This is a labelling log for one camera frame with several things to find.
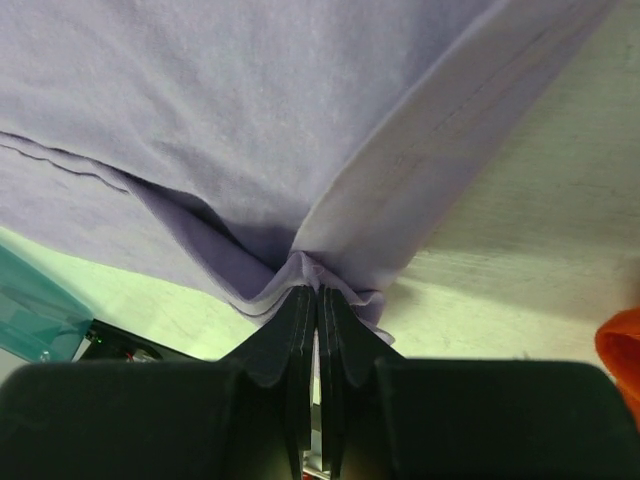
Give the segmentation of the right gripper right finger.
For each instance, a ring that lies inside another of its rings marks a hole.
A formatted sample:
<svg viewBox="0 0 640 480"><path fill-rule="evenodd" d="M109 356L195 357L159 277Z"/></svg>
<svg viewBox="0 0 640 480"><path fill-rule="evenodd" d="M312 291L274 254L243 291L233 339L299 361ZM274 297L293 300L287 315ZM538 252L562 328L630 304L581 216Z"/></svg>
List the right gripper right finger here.
<svg viewBox="0 0 640 480"><path fill-rule="evenodd" d="M406 358L318 294L322 463L335 479L635 479L639 434L584 363Z"/></svg>

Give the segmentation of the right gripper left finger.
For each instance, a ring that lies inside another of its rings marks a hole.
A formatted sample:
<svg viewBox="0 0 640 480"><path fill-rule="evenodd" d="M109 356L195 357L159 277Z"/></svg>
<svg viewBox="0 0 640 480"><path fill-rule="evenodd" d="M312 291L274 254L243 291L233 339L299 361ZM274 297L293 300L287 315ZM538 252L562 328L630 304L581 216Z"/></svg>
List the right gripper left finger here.
<svg viewBox="0 0 640 480"><path fill-rule="evenodd" d="M1 387L5 479L298 479L315 294L217 361L28 365Z"/></svg>

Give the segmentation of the purple t shirt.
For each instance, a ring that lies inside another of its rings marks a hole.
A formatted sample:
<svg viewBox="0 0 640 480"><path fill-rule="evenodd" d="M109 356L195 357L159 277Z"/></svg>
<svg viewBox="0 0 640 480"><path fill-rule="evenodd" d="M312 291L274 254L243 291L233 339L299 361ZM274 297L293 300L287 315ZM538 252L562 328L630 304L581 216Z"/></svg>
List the purple t shirt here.
<svg viewBox="0 0 640 480"><path fill-rule="evenodd" d="M609 1L5 1L1 224L256 322L376 322Z"/></svg>

